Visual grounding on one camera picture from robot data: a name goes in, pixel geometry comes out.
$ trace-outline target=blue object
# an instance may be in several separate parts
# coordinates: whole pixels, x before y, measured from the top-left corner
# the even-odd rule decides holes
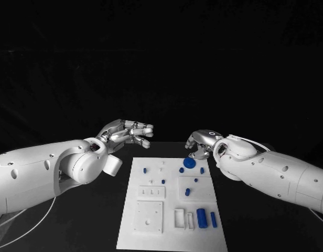
[[[189,169],[194,169],[195,166],[197,166],[197,161],[194,158],[188,157],[185,160],[184,160],[184,165],[186,168]]]
[[[218,225],[217,225],[217,214],[212,212],[211,215],[212,215],[212,226],[218,227]]]
[[[205,214],[205,209],[199,208],[197,210],[198,214],[198,223],[199,223],[199,228],[208,228],[208,221],[207,221],[207,214]]]

